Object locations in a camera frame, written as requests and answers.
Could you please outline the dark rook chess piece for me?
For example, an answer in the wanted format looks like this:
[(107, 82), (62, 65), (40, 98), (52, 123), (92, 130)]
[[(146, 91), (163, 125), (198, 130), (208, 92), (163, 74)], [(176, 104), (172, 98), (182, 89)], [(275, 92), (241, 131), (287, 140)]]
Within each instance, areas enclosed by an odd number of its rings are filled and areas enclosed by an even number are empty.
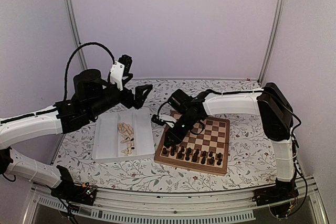
[(223, 160), (222, 160), (221, 158), (220, 158), (220, 159), (218, 159), (218, 161), (217, 161), (217, 165), (218, 165), (218, 166), (221, 166), (221, 164), (222, 164), (222, 161), (223, 161)]

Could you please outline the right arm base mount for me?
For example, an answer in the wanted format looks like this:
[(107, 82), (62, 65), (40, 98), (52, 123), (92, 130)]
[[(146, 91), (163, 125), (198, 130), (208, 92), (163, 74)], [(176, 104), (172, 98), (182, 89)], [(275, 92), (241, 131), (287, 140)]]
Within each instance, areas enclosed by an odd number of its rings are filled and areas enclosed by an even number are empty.
[(268, 205), (276, 218), (289, 216), (299, 196), (295, 182), (280, 182), (276, 179), (274, 186), (254, 190), (252, 201), (257, 206)]

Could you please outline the wooden chess board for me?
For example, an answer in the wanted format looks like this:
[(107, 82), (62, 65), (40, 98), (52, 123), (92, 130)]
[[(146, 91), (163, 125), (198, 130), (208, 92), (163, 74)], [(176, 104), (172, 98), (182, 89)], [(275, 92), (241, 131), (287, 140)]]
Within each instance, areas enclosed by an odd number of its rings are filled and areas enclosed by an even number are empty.
[[(228, 162), (228, 148), (229, 148), (229, 127), (230, 121), (227, 119), (220, 119), (215, 117), (208, 117), (204, 122), (205, 129), (202, 130), (202, 125), (196, 123), (194, 125), (194, 132), (198, 132), (198, 135), (194, 135), (188, 132), (184, 140), (175, 145), (177, 150), (175, 150), (175, 155), (170, 155), (170, 150), (172, 147), (166, 147), (168, 154), (163, 155), (162, 150), (164, 148), (163, 142), (166, 131), (169, 126), (166, 126), (162, 134), (161, 140), (159, 142), (158, 148), (156, 150), (154, 161), (159, 164), (173, 166), (182, 169), (188, 169), (194, 172), (208, 173), (212, 175), (224, 176), (227, 173), (227, 162)], [(177, 159), (177, 153), (180, 152), (181, 146), (185, 148), (182, 159)], [(190, 153), (190, 160), (185, 160), (185, 153), (188, 148), (192, 149)], [(192, 157), (195, 155), (195, 151), (199, 149), (197, 162), (192, 162)], [(203, 158), (202, 152), (206, 151), (206, 161), (205, 164), (201, 164)], [(208, 162), (211, 159), (209, 157), (209, 152), (212, 151), (214, 154), (214, 164), (210, 165)], [(217, 165), (217, 154), (222, 153), (221, 166)]]

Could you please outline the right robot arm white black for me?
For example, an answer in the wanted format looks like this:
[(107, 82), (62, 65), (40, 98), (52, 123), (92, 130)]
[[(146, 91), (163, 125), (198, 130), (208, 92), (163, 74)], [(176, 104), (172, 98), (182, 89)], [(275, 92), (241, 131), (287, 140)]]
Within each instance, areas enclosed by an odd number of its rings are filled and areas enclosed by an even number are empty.
[(277, 177), (271, 196), (276, 201), (282, 201), (291, 194), (297, 175), (293, 109), (275, 83), (269, 82), (261, 89), (248, 91), (217, 92), (207, 89), (195, 97), (178, 89), (167, 102), (181, 116), (169, 126), (164, 138), (165, 147), (181, 143), (195, 123), (209, 116), (259, 116), (264, 134), (271, 141), (275, 152)]

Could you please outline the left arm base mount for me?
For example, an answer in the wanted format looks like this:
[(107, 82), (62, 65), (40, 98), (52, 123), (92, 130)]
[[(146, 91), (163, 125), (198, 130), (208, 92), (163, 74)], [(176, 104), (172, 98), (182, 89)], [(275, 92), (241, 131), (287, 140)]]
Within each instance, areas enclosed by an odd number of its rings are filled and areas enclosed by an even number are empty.
[(66, 202), (93, 206), (97, 195), (97, 186), (89, 182), (75, 184), (68, 169), (60, 165), (57, 165), (56, 168), (60, 171), (61, 183), (51, 189), (51, 195)]

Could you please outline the white plastic compartment tray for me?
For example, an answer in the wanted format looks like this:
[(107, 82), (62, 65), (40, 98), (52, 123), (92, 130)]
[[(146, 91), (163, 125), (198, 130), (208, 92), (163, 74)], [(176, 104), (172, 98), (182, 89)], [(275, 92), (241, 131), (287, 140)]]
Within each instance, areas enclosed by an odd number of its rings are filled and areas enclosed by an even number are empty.
[(155, 154), (150, 110), (128, 110), (99, 116), (92, 159), (98, 163), (153, 158)]

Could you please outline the dark knight chess piece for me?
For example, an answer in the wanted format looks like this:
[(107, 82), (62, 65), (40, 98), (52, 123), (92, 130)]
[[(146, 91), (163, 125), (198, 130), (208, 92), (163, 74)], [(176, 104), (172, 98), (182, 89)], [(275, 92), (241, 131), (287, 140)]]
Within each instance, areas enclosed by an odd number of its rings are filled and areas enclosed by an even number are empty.
[(209, 162), (208, 162), (210, 165), (213, 165), (214, 164), (214, 158), (212, 157)]

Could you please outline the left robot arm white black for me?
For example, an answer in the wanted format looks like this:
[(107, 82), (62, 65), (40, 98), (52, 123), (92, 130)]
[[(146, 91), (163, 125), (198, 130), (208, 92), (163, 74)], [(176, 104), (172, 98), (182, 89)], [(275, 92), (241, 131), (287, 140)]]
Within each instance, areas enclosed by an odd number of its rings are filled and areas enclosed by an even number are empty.
[(31, 181), (57, 188), (67, 200), (78, 195), (71, 175), (64, 167), (53, 167), (20, 154), (12, 145), (44, 135), (67, 134), (97, 120), (110, 108), (122, 104), (139, 109), (152, 90), (151, 84), (125, 87), (131, 74), (116, 83), (102, 79), (97, 69), (88, 69), (74, 76), (75, 93), (70, 100), (57, 102), (44, 110), (1, 120), (1, 174), (17, 175)]

